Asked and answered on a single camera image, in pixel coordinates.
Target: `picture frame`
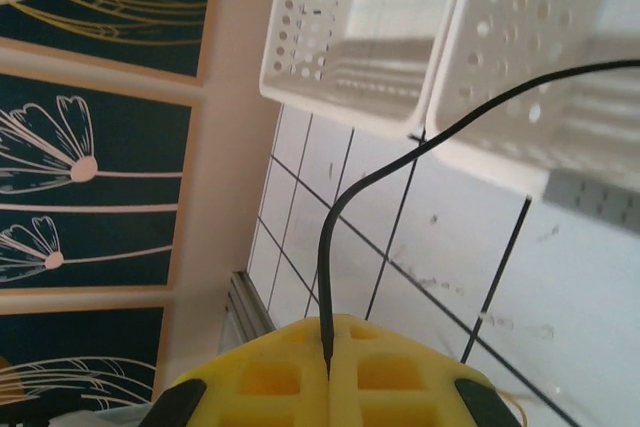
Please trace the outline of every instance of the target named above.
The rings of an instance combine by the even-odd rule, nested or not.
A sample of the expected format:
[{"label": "picture frame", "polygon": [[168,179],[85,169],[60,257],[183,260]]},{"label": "picture frame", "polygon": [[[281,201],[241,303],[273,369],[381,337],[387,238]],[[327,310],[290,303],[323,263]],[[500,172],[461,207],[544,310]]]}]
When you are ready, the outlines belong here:
[{"label": "picture frame", "polygon": [[[53,146],[56,147],[54,150],[45,149],[42,154],[44,161],[40,162],[39,158],[40,163],[33,162],[33,152],[29,154],[31,157],[25,160],[13,155],[12,151],[7,151],[6,146],[11,147],[11,143],[3,144],[5,150],[0,148],[0,296],[70,291],[96,293],[171,290],[178,275],[181,257],[187,192],[193,170],[193,151],[201,101],[149,90],[116,87],[99,81],[85,81],[0,66],[0,83],[3,79],[5,82],[9,81],[12,86],[28,86],[30,93],[29,96],[25,96],[18,92],[16,98],[22,99],[21,102],[9,107],[0,106],[0,144],[3,138],[12,141],[20,137],[19,149],[26,145],[38,155],[42,154],[38,147],[43,142],[46,143],[42,139],[47,135],[47,139],[52,138],[52,133],[42,127],[42,122],[38,124],[39,119],[43,118],[42,112],[49,118],[55,117],[54,120],[59,127],[55,129],[56,136],[73,137],[69,130],[73,127],[69,127],[73,122],[60,120],[60,109],[68,109],[65,112],[71,112],[71,107],[78,110],[80,102],[76,99],[65,104],[60,102],[60,96],[47,94],[57,92],[56,89],[63,87],[66,90],[62,97],[71,99],[71,94],[81,92],[86,97],[83,100],[87,101],[84,110],[93,109],[89,130],[95,151],[92,151],[92,155],[82,154],[80,158],[72,159],[73,165],[69,166],[60,162],[60,159],[65,159],[62,152],[64,146]],[[58,105],[47,105],[45,110],[45,107],[33,102],[34,96],[40,95],[40,91],[44,92],[44,97],[40,97],[40,103],[44,104],[44,99],[49,104],[57,102]],[[100,109],[93,104],[96,98],[109,101],[124,99],[126,102],[111,102],[109,105],[109,102],[105,101],[104,105],[98,105],[102,109],[100,117],[97,115]],[[136,108],[147,117],[143,115],[136,121],[132,114],[129,114],[127,121],[122,122],[122,116],[116,115],[118,111],[133,112]],[[157,117],[155,112],[163,112],[166,118],[149,120],[150,113],[154,118]],[[29,121],[33,120],[31,117],[36,122],[30,124]],[[73,121],[77,122],[79,117],[81,116],[76,116]],[[100,124],[100,118],[106,120]],[[103,126],[102,137],[100,125]],[[170,126],[171,132],[164,132],[163,126]],[[42,137],[38,137],[40,131],[44,132]],[[101,139],[107,139],[104,143],[104,157],[100,154]],[[172,148],[176,145],[179,149],[174,148],[173,150],[177,150],[174,152]],[[68,142],[66,149],[71,150]],[[145,165],[151,165],[152,170],[164,170],[167,158],[173,159],[171,164],[175,168],[175,172],[171,172],[170,176],[165,178],[163,172],[144,171]],[[130,164],[129,170],[133,172],[103,172],[100,169],[103,161],[110,161],[111,165],[118,163],[121,166],[126,166],[126,161]],[[50,180],[51,165],[55,162],[67,170],[54,172],[54,178]],[[90,165],[83,167],[82,164],[86,162]],[[142,170],[141,173],[135,172],[136,162],[143,165],[138,169]],[[76,167],[80,167],[80,177],[76,178],[80,182],[73,180],[73,169]],[[14,181],[18,182],[18,187],[24,187],[23,184],[26,182],[27,188],[16,191],[16,185],[11,185]],[[103,225],[100,225],[100,219],[104,219]],[[27,238],[27,241],[12,244],[15,240],[12,239],[16,237],[14,234]],[[61,247],[61,244],[65,243],[70,246],[69,254],[75,252],[74,255],[66,253],[64,245]],[[121,247],[110,249],[110,245]],[[95,246],[97,251],[93,252],[88,246]],[[108,271],[105,270],[106,273],[96,270],[104,265],[110,268]],[[77,277],[73,277],[71,268],[82,275],[76,274]],[[26,269],[24,279],[9,278],[17,275],[21,269]]]},{"label": "picture frame", "polygon": [[1,307],[0,405],[65,386],[90,410],[156,400],[172,316],[168,301]]}]

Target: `white tile wall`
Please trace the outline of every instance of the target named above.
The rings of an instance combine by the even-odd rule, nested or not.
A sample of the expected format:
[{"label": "white tile wall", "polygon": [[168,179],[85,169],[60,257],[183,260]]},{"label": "white tile wall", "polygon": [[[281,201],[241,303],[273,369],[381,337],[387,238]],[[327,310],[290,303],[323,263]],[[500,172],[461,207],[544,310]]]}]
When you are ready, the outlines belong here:
[{"label": "white tile wall", "polygon": [[[408,139],[388,139],[356,131],[344,170],[340,191],[417,146]],[[343,216],[371,241],[386,250],[407,186],[410,166],[360,192],[344,209]]]},{"label": "white tile wall", "polygon": [[280,164],[271,162],[260,218],[280,244],[284,238],[295,188],[296,179]]},{"label": "white tile wall", "polygon": [[[282,232],[283,253],[259,227],[250,270],[259,291],[271,281],[278,326],[318,315],[310,289],[336,189],[417,146],[350,137],[348,126],[283,110],[261,212]],[[410,172],[362,192],[336,226],[335,310],[368,314],[484,372],[530,426],[637,424],[640,238],[541,203],[527,210],[522,196],[429,154]]]},{"label": "white tile wall", "polygon": [[426,154],[389,257],[473,325],[524,200]]},{"label": "white tile wall", "polygon": [[258,291],[260,300],[264,305],[269,305],[271,289],[273,288],[276,269],[278,268],[278,259],[280,258],[280,249],[264,225],[258,223],[256,230],[249,275]]},{"label": "white tile wall", "polygon": [[351,128],[315,117],[309,130],[300,180],[333,204],[351,138]]}]

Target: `black rubber corner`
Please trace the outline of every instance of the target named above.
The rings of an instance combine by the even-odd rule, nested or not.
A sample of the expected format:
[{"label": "black rubber corner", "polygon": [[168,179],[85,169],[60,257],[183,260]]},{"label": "black rubber corner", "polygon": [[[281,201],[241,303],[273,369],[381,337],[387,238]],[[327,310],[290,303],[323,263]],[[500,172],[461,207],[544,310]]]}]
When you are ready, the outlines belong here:
[{"label": "black rubber corner", "polygon": [[204,380],[192,379],[165,391],[139,427],[187,427],[207,390]]},{"label": "black rubber corner", "polygon": [[491,387],[470,379],[458,379],[455,385],[477,427],[521,427]]}]

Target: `tile grout line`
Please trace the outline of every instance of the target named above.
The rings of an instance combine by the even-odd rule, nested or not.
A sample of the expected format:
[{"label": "tile grout line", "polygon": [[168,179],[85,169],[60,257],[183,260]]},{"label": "tile grout line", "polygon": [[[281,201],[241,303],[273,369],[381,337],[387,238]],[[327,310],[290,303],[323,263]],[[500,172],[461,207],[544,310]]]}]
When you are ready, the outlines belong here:
[{"label": "tile grout line", "polygon": [[305,289],[307,289],[308,292],[311,292],[311,289],[309,288],[309,286],[307,285],[307,283],[305,282],[304,278],[302,277],[302,275],[300,274],[300,272],[298,271],[298,269],[296,268],[295,265],[293,265],[293,262],[291,262],[291,259],[289,258],[289,256],[285,253],[284,249],[280,246],[280,244],[278,244],[278,241],[276,240],[276,238],[274,237],[273,233],[269,230],[269,227],[267,227],[267,224],[264,222],[264,220],[262,220],[262,218],[258,219],[260,222],[260,225],[262,225],[262,227],[264,228],[264,230],[267,232],[267,235],[271,238],[271,240],[273,241],[274,244],[276,244],[276,247],[278,247],[278,250],[280,252],[280,256],[284,257],[284,259],[289,262],[289,265],[291,265],[291,267],[293,268],[293,271],[295,272],[295,274],[298,276],[298,278],[300,279],[300,281],[303,283]]},{"label": "tile grout line", "polygon": [[562,420],[564,420],[571,427],[581,427],[579,423],[573,420],[573,418],[569,414],[567,414],[561,407],[559,407],[553,400],[551,400],[549,396],[547,396],[547,394],[533,385],[533,383],[529,379],[527,379],[518,369],[512,366],[507,361],[507,359],[502,357],[493,347],[487,344],[487,342],[482,340],[481,337],[477,337],[476,342],[478,342],[478,344],[480,344],[498,363],[500,363],[505,369],[511,372],[514,377],[516,377],[529,390],[531,390],[531,392],[533,392],[542,402],[544,402],[547,407],[558,414],[558,416],[561,417]]},{"label": "tile grout line", "polygon": [[[302,186],[309,192],[311,193],[316,199],[318,199],[323,205],[325,205],[326,207],[330,208],[331,206],[324,201],[324,199],[322,199],[322,197],[320,197],[313,189],[311,189],[305,182],[303,182],[302,180],[300,180],[298,177],[295,176],[295,174],[288,169],[284,164],[282,164],[282,162],[279,161],[279,159],[275,158],[275,156],[272,156],[273,160],[276,161],[276,163],[278,163],[283,169],[285,169],[292,177],[294,177],[294,179],[297,180],[297,182],[299,182],[300,184],[302,184]],[[523,204],[523,208],[521,210],[521,217],[522,217],[522,221],[524,221],[524,216],[523,216],[523,211],[526,215],[526,211],[528,210],[529,206],[531,204],[531,199],[527,198],[525,200],[525,203]],[[360,232],[355,226],[353,226],[350,222],[348,222],[347,220],[345,220],[344,218],[340,217],[341,220],[356,234],[358,235],[358,237],[360,237],[367,245],[369,245],[373,250],[375,250],[377,253],[379,253],[380,255],[383,256],[383,261],[389,263],[394,269],[396,269],[396,271],[398,271],[398,273],[400,273],[410,284],[412,284],[415,288],[417,288],[425,297],[427,297],[427,299],[429,299],[442,313],[444,313],[452,322],[454,322],[459,328],[461,328],[463,331],[465,331],[468,335],[473,336],[474,335],[474,330],[475,330],[475,326],[474,329],[469,328],[460,318],[458,318],[458,316],[456,316],[452,311],[450,311],[442,302],[440,302],[435,296],[433,296],[433,294],[431,294],[430,292],[428,292],[422,285],[420,285],[420,283],[413,279],[408,273],[406,273],[398,264],[395,263],[395,261],[393,261],[392,259],[390,259],[388,257],[388,255],[385,257],[384,256],[384,252],[382,252],[377,246],[375,246],[375,244],[373,244],[373,242],[371,242],[362,232]],[[286,255],[286,253],[284,252],[284,249],[282,249],[279,245],[278,247],[281,249],[281,255],[284,255],[285,258],[289,261],[289,263],[294,267],[294,271],[296,272],[296,274],[298,275],[298,277],[303,281],[303,284],[305,285],[305,287],[309,290],[309,294],[310,294],[310,299],[307,303],[307,313],[308,313],[308,308],[309,308],[309,304],[311,301],[311,298],[315,299],[317,301],[317,299],[315,298],[315,295],[313,294],[313,286],[311,289],[309,289],[309,287],[306,285],[306,283],[304,282],[304,280],[302,279],[302,277],[300,276],[298,270],[295,268],[294,264],[289,260],[288,256]],[[495,293],[495,289],[497,288],[497,281],[499,281],[499,277],[496,274],[496,278],[494,278],[494,284],[495,287],[493,287],[493,289],[490,288],[490,293],[491,293],[491,298],[493,297],[493,294]],[[487,300],[490,299],[489,295],[487,296],[487,299],[485,300],[485,303],[487,303]],[[489,344],[486,343],[486,341],[482,340],[481,337],[478,336],[478,332],[475,333],[475,341],[481,345],[483,348],[485,348],[485,350],[487,350],[487,352],[489,352],[490,355],[492,355],[495,360],[500,363],[503,367],[505,367],[509,372],[511,372],[516,378],[518,378],[518,380],[520,380],[529,390],[531,390],[542,402],[545,403],[545,405],[547,405],[550,409],[552,409],[559,417],[561,417],[565,422],[567,422],[571,427],[580,427],[579,424],[577,424],[566,412],[564,412],[564,410],[562,410],[558,405],[556,405],[553,400],[551,400],[546,394],[544,394],[544,392],[542,392],[540,389],[538,389],[535,385],[533,385],[531,383],[530,380],[528,380],[522,373],[520,373],[515,367],[513,367],[506,359],[504,359],[504,357],[502,357],[500,354],[497,353],[497,351],[495,351]]]},{"label": "tile grout line", "polygon": [[[265,178],[264,188],[262,191],[262,199],[260,200],[260,208],[258,209],[258,219],[262,217],[262,209],[264,208],[264,198],[267,196],[267,186],[269,185],[269,176],[271,175],[271,167],[273,166],[273,159],[269,156],[269,167],[267,168],[267,176]],[[256,222],[256,227],[253,233],[253,243],[251,244],[251,252],[249,253],[249,263],[247,264],[247,273],[251,271],[251,264],[253,264],[253,254],[256,251],[256,241],[258,240],[258,227],[260,222]]]},{"label": "tile grout line", "polygon": [[[273,143],[271,144],[271,155],[276,150],[276,143],[278,142],[278,134],[280,133],[280,123],[282,122],[282,112],[284,111],[284,104],[280,104],[280,113],[278,114],[278,122],[276,123],[276,130],[273,136]],[[264,209],[264,198],[267,195],[267,185],[269,184],[269,176],[271,175],[271,167],[273,166],[273,159],[269,155],[269,165],[267,166],[267,175],[265,177],[264,187],[262,188],[262,197],[260,199],[260,207],[258,208],[258,219],[262,217],[262,210]],[[253,242],[251,244],[251,252],[249,253],[249,263],[247,264],[247,274],[251,271],[251,264],[253,264],[253,253],[256,250],[256,240],[258,238],[258,227],[260,222],[256,222],[255,231],[253,233]]]},{"label": "tile grout line", "polygon": [[[353,136],[356,133],[356,129],[355,128],[351,128],[351,134],[349,134],[349,142],[347,142],[347,150],[344,153],[344,161],[342,162],[342,169],[340,169],[340,177],[338,178],[338,185],[336,187],[336,193],[333,196],[333,203],[335,204],[336,201],[338,200],[339,194],[340,194],[340,187],[342,187],[342,179],[344,178],[344,171],[347,168],[347,161],[349,160],[349,153],[351,152],[351,144],[353,143]],[[309,192],[311,192],[311,189],[306,186],[305,184],[303,184],[307,190],[309,190]],[[311,293],[313,294],[313,289],[316,286],[316,282],[318,280],[318,268],[316,266],[316,271],[313,274],[313,283],[311,284]],[[311,296],[309,296],[309,300],[307,301],[307,308],[304,311],[304,317],[305,319],[307,318],[307,316],[309,315],[309,307],[311,307]]]},{"label": "tile grout line", "polygon": [[524,203],[522,204],[522,208],[520,209],[520,214],[518,214],[518,219],[516,220],[516,224],[513,227],[513,231],[511,232],[511,236],[509,237],[507,246],[505,247],[504,253],[502,254],[502,258],[500,259],[500,264],[498,264],[498,269],[496,270],[496,274],[493,277],[493,281],[491,282],[491,286],[489,287],[487,296],[485,297],[484,303],[482,304],[482,308],[480,309],[480,315],[476,319],[476,323],[473,326],[473,331],[469,336],[469,341],[467,342],[467,345],[464,348],[464,353],[462,354],[462,358],[460,359],[460,362],[462,362],[463,364],[467,362],[469,355],[471,354],[471,349],[473,348],[473,344],[478,338],[478,333],[480,332],[480,327],[482,327],[482,322],[483,322],[482,317],[489,310],[489,306],[491,305],[493,296],[496,293],[496,289],[498,288],[500,279],[504,274],[504,270],[507,267],[507,263],[509,262],[509,257],[511,257],[511,252],[513,252],[513,248],[515,247],[516,241],[518,240],[518,236],[520,235],[520,230],[522,229],[522,225],[524,224],[524,220],[527,217],[527,212],[529,211],[530,206],[531,206],[531,198],[527,197]]},{"label": "tile grout line", "polygon": [[365,315],[364,320],[369,320],[369,316],[371,315],[371,310],[373,309],[373,303],[375,302],[376,295],[378,294],[378,287],[380,287],[380,281],[382,280],[382,275],[384,274],[384,269],[387,265],[389,252],[391,252],[391,246],[393,245],[393,240],[395,239],[396,231],[398,230],[398,225],[400,224],[400,217],[402,217],[402,210],[404,209],[404,204],[407,200],[407,195],[409,194],[409,188],[411,187],[411,182],[413,181],[413,174],[416,171],[417,165],[418,165],[418,159],[414,160],[411,163],[411,170],[409,171],[407,185],[405,186],[404,192],[402,193],[402,198],[400,199],[400,205],[398,206],[398,213],[396,214],[396,218],[393,222],[393,227],[391,228],[391,235],[389,236],[389,242],[387,242],[387,247],[385,249],[384,255],[382,256],[382,265],[380,266],[380,271],[378,272],[378,277],[376,278],[376,283],[373,287],[373,292],[371,293],[371,300],[369,301],[369,307],[367,307],[367,314]]},{"label": "tile grout line", "polygon": [[[287,167],[285,165],[282,164],[282,162],[280,162],[277,158],[274,157],[274,160],[282,167],[284,168],[289,175],[291,175],[292,177],[295,177],[295,174],[293,172],[291,172],[291,170],[287,169]],[[320,195],[315,192],[311,187],[309,187],[303,180],[299,180],[298,182],[313,196],[315,197],[320,203],[322,203],[325,207],[327,208],[331,208],[331,206],[329,205],[329,203],[324,200],[322,197],[320,197]],[[362,232],[360,232],[360,230],[358,230],[358,228],[356,226],[354,226],[351,222],[349,222],[347,219],[345,219],[344,217],[340,216],[340,220],[342,220],[347,227],[349,227],[358,237],[360,237],[364,243],[366,243],[369,247],[371,247],[374,251],[376,251],[378,254],[384,256],[384,252],[382,251],[382,249],[380,249],[380,247],[376,246],[371,240],[369,240],[369,238],[364,235]]]},{"label": "tile grout line", "polygon": [[[302,162],[304,162],[304,154],[307,151],[307,142],[309,141],[309,132],[311,132],[311,124],[313,123],[313,115],[309,117],[309,124],[307,125],[307,133],[304,138],[304,144],[302,145],[302,155],[300,156],[300,163],[298,164],[298,175],[302,169]],[[275,155],[271,155],[271,158],[277,160]],[[288,168],[278,161],[278,165],[283,167],[287,172],[290,172]],[[291,220],[291,212],[293,210],[293,203],[296,200],[296,191],[298,190],[298,183],[296,182],[293,187],[293,195],[291,196],[291,203],[289,204],[289,212],[287,214],[287,221],[284,224],[284,233],[282,234],[282,246],[276,241],[276,245],[280,248],[280,255],[278,256],[278,264],[276,265],[276,274],[273,276],[273,283],[271,284],[271,292],[269,293],[269,302],[267,303],[267,312],[271,308],[271,300],[273,299],[273,290],[276,286],[276,280],[278,279],[278,271],[280,270],[280,262],[282,261],[282,254],[284,253],[284,242],[287,239],[287,230],[289,230],[289,221]]]}]

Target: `white flower illustration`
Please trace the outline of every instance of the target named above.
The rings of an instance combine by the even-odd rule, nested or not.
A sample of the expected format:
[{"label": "white flower illustration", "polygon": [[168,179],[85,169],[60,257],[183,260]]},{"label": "white flower illustration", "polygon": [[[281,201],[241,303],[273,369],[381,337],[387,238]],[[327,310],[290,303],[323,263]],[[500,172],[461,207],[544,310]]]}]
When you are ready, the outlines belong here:
[{"label": "white flower illustration", "polygon": [[179,178],[182,172],[105,172],[94,154],[93,127],[87,102],[58,95],[61,121],[35,103],[0,111],[0,157],[18,164],[0,168],[0,194],[24,194],[96,176]]},{"label": "white flower illustration", "polygon": [[14,224],[0,232],[0,284],[55,270],[63,265],[139,257],[166,252],[171,248],[171,245],[165,245],[124,254],[66,259],[51,217],[33,217],[28,227]]}]

